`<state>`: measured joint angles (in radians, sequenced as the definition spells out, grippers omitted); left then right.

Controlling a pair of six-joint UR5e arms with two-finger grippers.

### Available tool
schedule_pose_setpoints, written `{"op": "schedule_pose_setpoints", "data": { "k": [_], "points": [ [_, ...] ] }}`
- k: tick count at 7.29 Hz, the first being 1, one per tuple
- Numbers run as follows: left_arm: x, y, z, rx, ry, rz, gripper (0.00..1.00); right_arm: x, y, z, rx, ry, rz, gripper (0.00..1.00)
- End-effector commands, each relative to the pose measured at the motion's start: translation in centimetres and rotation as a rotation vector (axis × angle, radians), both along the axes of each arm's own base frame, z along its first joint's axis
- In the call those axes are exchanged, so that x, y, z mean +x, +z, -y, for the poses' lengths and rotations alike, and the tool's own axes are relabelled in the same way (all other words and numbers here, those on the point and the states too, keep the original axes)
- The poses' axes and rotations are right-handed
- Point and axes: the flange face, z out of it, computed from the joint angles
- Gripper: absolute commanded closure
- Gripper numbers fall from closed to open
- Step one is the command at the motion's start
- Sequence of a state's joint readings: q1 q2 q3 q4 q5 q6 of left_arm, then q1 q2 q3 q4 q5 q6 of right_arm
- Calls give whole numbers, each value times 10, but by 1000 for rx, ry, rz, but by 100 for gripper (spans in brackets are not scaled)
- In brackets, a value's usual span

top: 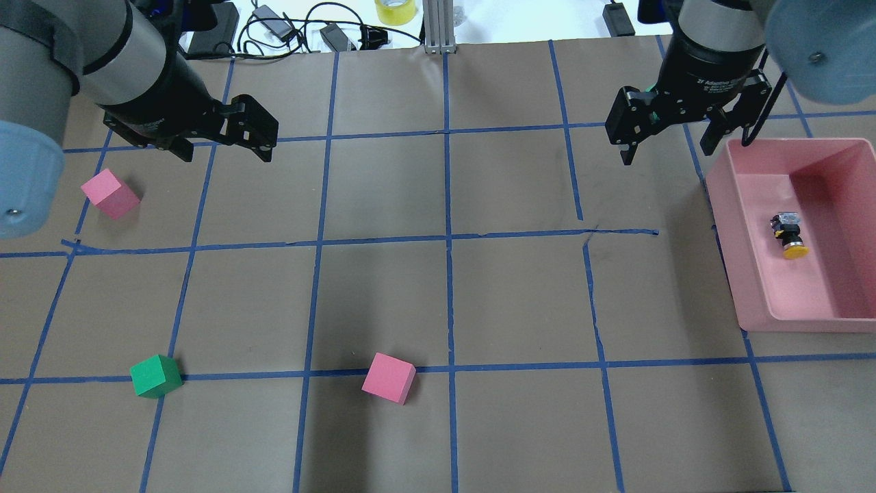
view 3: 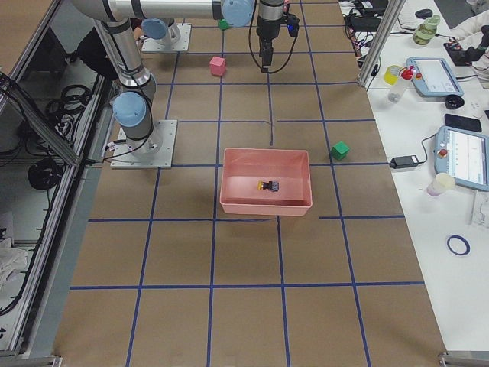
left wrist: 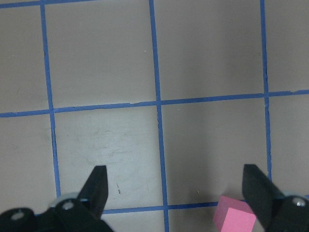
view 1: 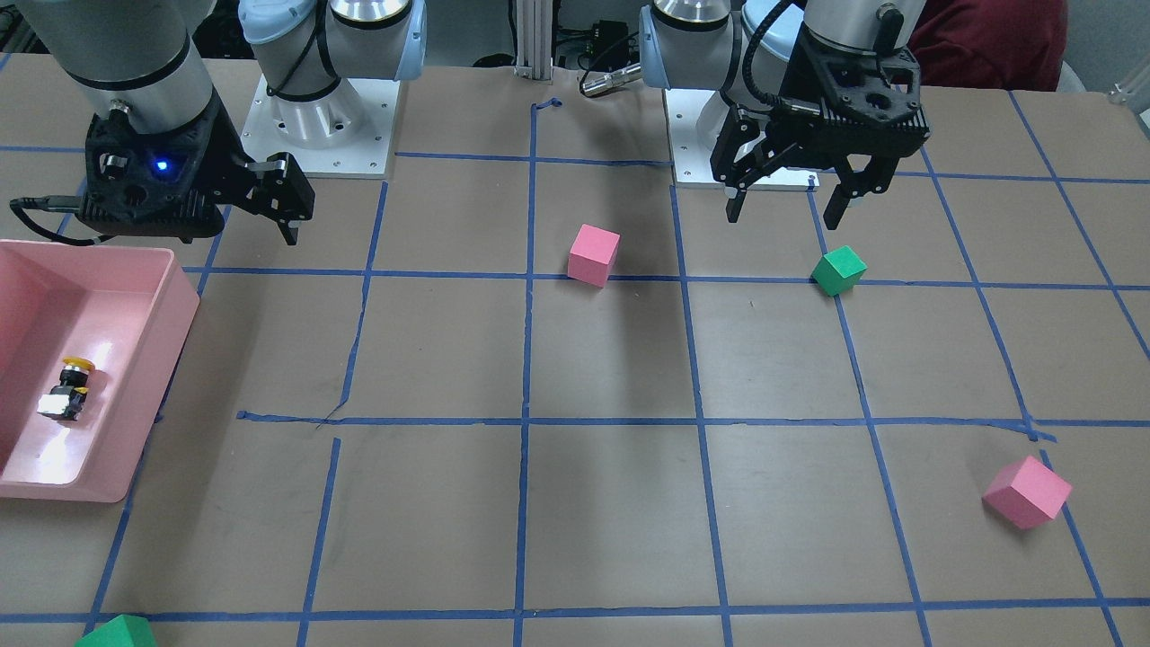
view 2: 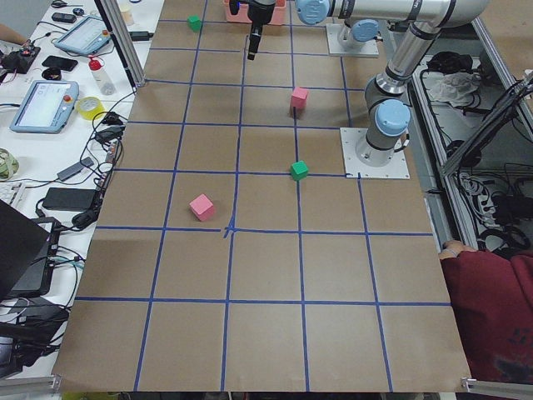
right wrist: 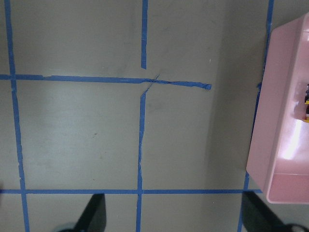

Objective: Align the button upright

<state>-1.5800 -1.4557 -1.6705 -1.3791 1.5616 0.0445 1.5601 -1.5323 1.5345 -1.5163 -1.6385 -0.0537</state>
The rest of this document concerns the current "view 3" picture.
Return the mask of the silver robot arm near bin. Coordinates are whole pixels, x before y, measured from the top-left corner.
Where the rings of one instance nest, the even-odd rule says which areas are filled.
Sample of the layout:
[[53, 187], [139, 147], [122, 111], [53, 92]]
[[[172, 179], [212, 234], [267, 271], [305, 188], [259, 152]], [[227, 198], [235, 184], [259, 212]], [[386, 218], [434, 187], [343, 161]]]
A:
[[151, 147], [155, 136], [152, 102], [156, 81], [144, 67], [133, 38], [131, 19], [212, 18], [225, 14], [227, 1], [75, 1], [73, 5], [96, 25], [123, 92], [113, 112], [130, 147]]

